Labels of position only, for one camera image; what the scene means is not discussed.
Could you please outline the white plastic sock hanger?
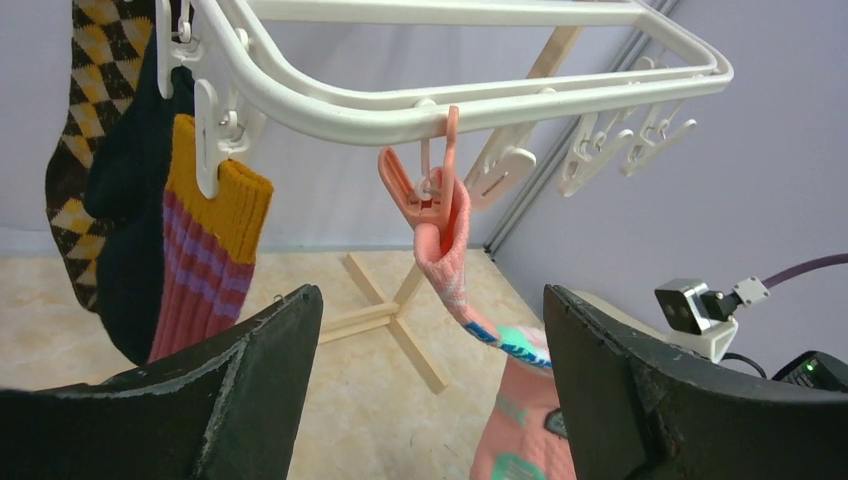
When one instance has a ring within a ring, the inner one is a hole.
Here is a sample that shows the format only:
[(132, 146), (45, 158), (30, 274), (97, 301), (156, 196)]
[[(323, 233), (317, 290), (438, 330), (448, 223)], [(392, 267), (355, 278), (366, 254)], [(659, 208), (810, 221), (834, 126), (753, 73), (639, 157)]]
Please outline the white plastic sock hanger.
[[(730, 62), (714, 47), (641, 1), (158, 1), (157, 82), (196, 68), (207, 48), (228, 71), (231, 100), (200, 81), (195, 94), (194, 174), (215, 198), (223, 161), (242, 159), (264, 122), (338, 144), (384, 146), (496, 127), (513, 151), (539, 121), (685, 100), (722, 91)], [(269, 21), (362, 24), (550, 26), (629, 25), (683, 60), (680, 67), (621, 73), (365, 92), (335, 87), (296, 69), (266, 30)]]

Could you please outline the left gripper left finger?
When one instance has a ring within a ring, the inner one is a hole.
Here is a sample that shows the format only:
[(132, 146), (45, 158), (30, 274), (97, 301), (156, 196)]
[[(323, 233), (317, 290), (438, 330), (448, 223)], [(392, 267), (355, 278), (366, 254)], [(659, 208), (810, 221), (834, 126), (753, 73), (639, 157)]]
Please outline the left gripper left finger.
[(305, 284), (107, 381), (1, 392), (5, 479), (284, 479), (323, 313)]

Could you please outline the pink patterned sock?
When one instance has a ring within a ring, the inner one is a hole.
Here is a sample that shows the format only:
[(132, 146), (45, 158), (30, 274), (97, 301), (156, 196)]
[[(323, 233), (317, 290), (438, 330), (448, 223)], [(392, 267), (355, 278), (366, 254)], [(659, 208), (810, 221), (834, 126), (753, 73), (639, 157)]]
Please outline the pink patterned sock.
[(554, 381), (545, 332), (538, 327), (498, 325), (469, 302), (465, 261), (471, 200), (461, 181), (452, 187), (444, 229), (414, 229), (417, 266), (442, 304), (475, 340), (503, 352), (506, 361), (493, 408), (476, 447), (472, 479), (576, 478), (568, 434)]

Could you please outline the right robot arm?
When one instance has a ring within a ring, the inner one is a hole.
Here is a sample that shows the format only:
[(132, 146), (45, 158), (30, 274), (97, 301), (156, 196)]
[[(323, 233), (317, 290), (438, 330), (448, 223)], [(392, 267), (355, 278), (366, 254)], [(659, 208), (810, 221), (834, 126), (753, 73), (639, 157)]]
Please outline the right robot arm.
[(807, 351), (782, 367), (774, 381), (808, 388), (847, 392), (847, 363), (821, 351)]

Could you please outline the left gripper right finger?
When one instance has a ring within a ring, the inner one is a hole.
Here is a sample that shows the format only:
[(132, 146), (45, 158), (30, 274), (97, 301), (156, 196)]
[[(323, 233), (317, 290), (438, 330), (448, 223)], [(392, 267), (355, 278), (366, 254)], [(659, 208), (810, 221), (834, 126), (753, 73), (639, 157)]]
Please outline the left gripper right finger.
[(843, 479), (847, 397), (725, 368), (544, 291), (544, 325), (581, 479)]

